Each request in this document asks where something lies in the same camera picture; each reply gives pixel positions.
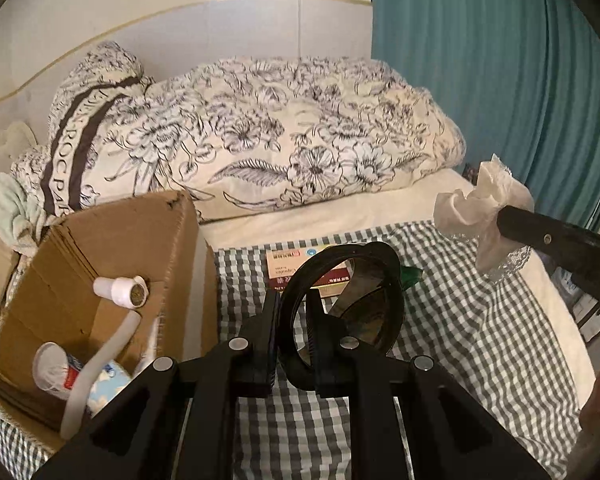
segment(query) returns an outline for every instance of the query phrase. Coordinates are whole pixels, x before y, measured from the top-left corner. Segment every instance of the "green plush ear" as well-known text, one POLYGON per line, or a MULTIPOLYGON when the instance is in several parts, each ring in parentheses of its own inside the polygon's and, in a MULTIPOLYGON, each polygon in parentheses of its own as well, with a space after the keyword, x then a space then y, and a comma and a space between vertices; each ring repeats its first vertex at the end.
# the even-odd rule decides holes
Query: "green plush ear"
POLYGON ((400 283, 402 290, 407 290, 418 283, 422 277, 422 269, 418 267, 400 266, 400 283))

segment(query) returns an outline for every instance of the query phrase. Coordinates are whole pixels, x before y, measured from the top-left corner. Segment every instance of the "open cardboard box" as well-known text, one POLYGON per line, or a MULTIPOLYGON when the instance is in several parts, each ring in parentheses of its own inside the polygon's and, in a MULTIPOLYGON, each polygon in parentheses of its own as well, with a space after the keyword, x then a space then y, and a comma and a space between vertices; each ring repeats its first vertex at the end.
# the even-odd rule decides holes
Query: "open cardboard box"
POLYGON ((24 273, 0 333, 0 406, 51 451, 64 401, 32 377, 39 346, 53 341, 86 363, 116 331, 125 308, 93 293, 97 276, 142 276, 142 321, 116 360, 130 374, 161 316, 157 356, 186 360, 218 342, 216 269, 188 194, 149 193, 96 206, 53 225, 24 273))

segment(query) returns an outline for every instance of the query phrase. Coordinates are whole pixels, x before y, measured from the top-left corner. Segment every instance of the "black ring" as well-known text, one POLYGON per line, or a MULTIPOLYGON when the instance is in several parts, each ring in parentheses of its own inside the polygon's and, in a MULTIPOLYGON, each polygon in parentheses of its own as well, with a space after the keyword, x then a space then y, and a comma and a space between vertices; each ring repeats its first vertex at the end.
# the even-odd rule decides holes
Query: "black ring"
POLYGON ((336 265, 352 258, 371 261, 384 270, 384 290, 388 308, 382 320, 376 348, 386 354, 398 338, 404 321, 404 297, 400 283, 400 260, 394 249, 384 242, 327 247, 296 270, 286 284, 280 301, 280 323, 278 325, 280 364, 282 364, 286 378, 296 388, 306 391, 315 390, 313 371, 298 354, 294 339, 293 326, 298 308, 307 291, 314 286, 316 281, 336 265))

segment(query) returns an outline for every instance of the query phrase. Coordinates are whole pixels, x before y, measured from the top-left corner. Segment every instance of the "black and white checkered bedsheet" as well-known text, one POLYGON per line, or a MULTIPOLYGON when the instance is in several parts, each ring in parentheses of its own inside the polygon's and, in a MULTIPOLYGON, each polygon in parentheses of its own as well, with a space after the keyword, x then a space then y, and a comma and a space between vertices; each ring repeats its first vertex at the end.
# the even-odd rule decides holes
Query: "black and white checkered bedsheet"
MULTIPOLYGON (((541 307, 516 273, 497 284, 478 275, 475 245, 447 240, 432 222, 394 224, 274 246, 220 250, 220 339, 237 335, 266 293, 266 251, 318 244, 390 244, 402 263, 424 269, 406 293, 406 319, 392 353, 428 354, 507 428, 556 478, 578 431, 578 402, 562 351, 541 307)), ((302 310, 296 339, 304 340, 302 310)), ((234 474, 238 479, 350 477, 347 399, 294 388, 278 368, 268 399, 239 399, 234 474)), ((18 480, 44 450, 0 420, 0 459, 18 480)))

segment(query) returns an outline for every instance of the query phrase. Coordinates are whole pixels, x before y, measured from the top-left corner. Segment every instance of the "curtain fold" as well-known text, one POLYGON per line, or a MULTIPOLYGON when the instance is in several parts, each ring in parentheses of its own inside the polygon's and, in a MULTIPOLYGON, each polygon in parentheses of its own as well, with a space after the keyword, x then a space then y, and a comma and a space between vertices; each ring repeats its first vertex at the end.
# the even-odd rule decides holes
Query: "curtain fold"
POLYGON ((572 0, 373 0, 372 56, 429 88, 537 210, 600 225, 600 40, 572 0))

